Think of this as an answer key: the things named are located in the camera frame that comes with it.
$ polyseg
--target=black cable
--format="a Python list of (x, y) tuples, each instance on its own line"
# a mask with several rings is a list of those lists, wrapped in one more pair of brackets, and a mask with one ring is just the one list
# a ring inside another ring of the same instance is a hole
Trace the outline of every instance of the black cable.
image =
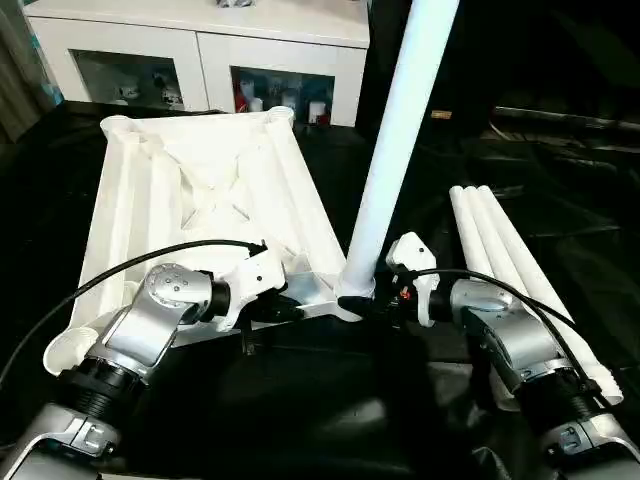
[[(489, 275), (485, 275), (480, 272), (474, 272), (474, 271), (463, 269), (463, 268), (428, 268), (426, 270), (418, 270), (418, 271), (403, 273), (402, 275), (415, 279), (423, 275), (432, 275), (432, 274), (452, 274), (460, 277), (469, 276), (472, 278), (477, 278), (479, 280), (484, 280), (487, 283), (500, 287), (506, 292), (509, 292), (511, 295), (519, 299), (522, 303), (527, 305), (533, 311), (533, 313), (535, 313), (540, 318), (540, 321), (542, 321), (544, 326), (549, 330), (551, 335), (554, 337), (555, 341), (558, 343), (558, 345), (560, 345), (560, 348), (562, 348), (562, 351), (571, 362), (573, 368), (575, 369), (578, 375), (578, 378), (583, 382), (583, 384), (586, 387), (589, 387), (589, 386), (591, 386), (592, 388), (597, 387), (597, 384), (589, 378), (589, 376), (587, 375), (587, 372), (585, 372), (584, 368), (576, 358), (575, 354), (567, 344), (564, 337), (560, 334), (557, 327), (553, 324), (553, 322), (549, 319), (549, 317), (544, 313), (543, 310), (550, 312), (554, 317), (557, 317), (559, 321), (566, 324), (573, 330), (576, 330), (575, 324), (571, 320), (569, 320), (567, 317), (556, 312), (551, 307), (544, 305), (541, 302), (520, 293), (516, 288), (512, 287), (508, 283), (502, 282), (500, 280), (497, 280), (493, 277), (490, 277)], [(596, 392), (596, 397), (602, 403), (603, 407), (607, 409), (611, 409), (611, 406), (612, 406), (611, 402), (609, 402), (609, 400), (604, 395), (602, 395), (601, 392)]]
[(189, 248), (206, 247), (206, 246), (230, 246), (230, 247), (246, 248), (249, 250), (250, 256), (257, 255), (258, 253), (261, 253), (267, 249), (265, 245), (257, 245), (255, 243), (241, 242), (238, 240), (197, 240), (195, 242), (180, 243), (178, 245), (172, 245), (170, 247), (154, 250), (153, 252), (145, 253), (144, 255), (140, 255), (139, 257), (132, 258), (131, 260), (127, 260), (126, 262), (121, 263), (120, 265), (110, 268), (109, 270), (101, 273), (100, 275), (93, 278), (92, 280), (89, 280), (87, 283), (85, 283), (81, 287), (78, 287), (78, 289), (75, 292), (65, 297), (60, 303), (58, 303), (55, 307), (49, 310), (49, 312), (44, 317), (38, 320), (33, 325), (33, 327), (31, 327), (31, 330), (27, 332), (27, 334), (22, 338), (20, 343), (18, 343), (16, 348), (13, 350), (13, 352), (11, 353), (11, 356), (9, 357), (9, 360), (7, 360), (7, 363), (2, 369), (2, 373), (0, 373), (0, 392), (2, 391), (4, 383), (7, 379), (7, 376), (9, 375), (9, 371), (11, 370), (11, 367), (13, 366), (14, 362), (16, 361), (16, 358), (18, 358), (18, 355), (20, 354), (24, 346), (27, 344), (29, 339), (45, 323), (47, 323), (47, 321), (50, 318), (52, 318), (56, 313), (58, 313), (69, 302), (72, 302), (79, 296), (85, 294), (86, 292), (91, 290), (93, 287), (95, 287), (99, 283), (104, 282), (106, 279), (108, 279), (109, 277), (112, 277), (116, 273), (120, 273), (123, 270), (126, 270), (127, 268), (133, 267), (134, 265), (138, 265), (140, 263), (146, 262), (147, 260), (151, 260), (153, 258), (157, 258), (162, 255), (166, 255), (168, 253), (173, 253), (180, 250), (187, 250)]

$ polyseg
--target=white furniture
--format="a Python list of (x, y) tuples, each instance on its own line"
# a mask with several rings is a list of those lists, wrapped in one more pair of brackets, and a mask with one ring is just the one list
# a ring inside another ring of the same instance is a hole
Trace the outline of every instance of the white furniture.
[[(302, 90), (320, 85), (300, 97), (301, 120), (302, 103), (321, 92), (332, 124), (355, 122), (369, 46), (365, 0), (258, 0), (246, 8), (218, 8), (215, 0), (38, 0), (24, 12), (68, 100), (162, 106), (168, 84), (181, 96), (176, 108), (233, 112), (239, 79), (264, 77), (273, 92), (275, 76), (284, 88), (287, 81)], [(109, 80), (114, 65), (119, 73)], [(143, 79), (139, 97), (126, 91), (134, 77)]]

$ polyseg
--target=white pipe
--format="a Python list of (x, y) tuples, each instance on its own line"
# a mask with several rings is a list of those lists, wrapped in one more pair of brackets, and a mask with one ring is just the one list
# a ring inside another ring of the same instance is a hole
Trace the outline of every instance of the white pipe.
[(527, 287), (529, 295), (571, 318), (560, 297), (551, 286), (551, 283), (549, 283), (547, 276), (535, 258), (533, 258), (533, 255), (531, 255), (531, 252), (493, 195), (491, 189), (483, 185), (478, 188), (478, 193), (480, 194), (481, 203), (492, 218), (498, 235), (502, 238), (502, 242), (516, 266), (520, 278), (522, 278), (522, 281)]
[[(456, 186), (449, 190), (449, 196), (451, 197), (451, 205), (456, 217), (458, 234), (460, 236), (460, 243), (462, 243), (462, 250), (464, 252), (467, 268), (474, 272), (484, 273), (485, 275), (496, 278), (493, 270), (491, 269), (489, 257), (482, 242), (482, 238), (480, 237), (472, 208), (469, 201), (467, 201), (469, 192), (465, 192), (462, 187)], [(489, 232), (493, 231), (493, 226), (488, 226), (487, 222), (484, 223), (484, 226), (488, 227)], [(504, 253), (505, 252), (502, 251), (501, 253), (498, 253), (498, 256), (503, 255), (504, 258), (507, 258)], [(509, 389), (498, 375), (495, 367), (491, 368), (489, 384), (491, 386), (493, 398), (500, 410), (508, 412), (517, 412), (519, 410), (518, 401), (511, 392), (509, 392)]]
[(518, 271), (513, 265), (496, 227), (493, 225), (489, 212), (483, 208), (478, 190), (475, 187), (467, 187), (464, 189), (463, 194), (466, 197), (467, 204), (471, 207), (478, 233), (489, 257), (493, 276), (508, 283), (519, 292), (528, 295), (527, 289), (520, 275), (518, 275)]
[(459, 0), (413, 0), (336, 294), (372, 296), (373, 273)]
[[(497, 232), (513, 264), (516, 266), (520, 278), (526, 285), (530, 296), (556, 309), (568, 318), (571, 318), (560, 297), (551, 286), (549, 279), (533, 255), (531, 255), (531, 252), (493, 195), (493, 192), (486, 186), (480, 187), (478, 191), (482, 206), (493, 219)], [(598, 361), (587, 342), (564, 323), (555, 319), (553, 316), (550, 316), (550, 318), (566, 340), (587, 375), (600, 385), (603, 395), (613, 404), (621, 402), (623, 399), (622, 392), (613, 375)]]
[(473, 220), (473, 215), (466, 196), (463, 194), (462, 187), (451, 187), (449, 197), (451, 198), (453, 214), (456, 217), (456, 225), (458, 226), (458, 234), (460, 235), (460, 243), (462, 244), (462, 252), (464, 253), (467, 268), (493, 277), (489, 257), (487, 257), (487, 252), (484, 250), (484, 245), (482, 245), (482, 239), (478, 233), (478, 228)]

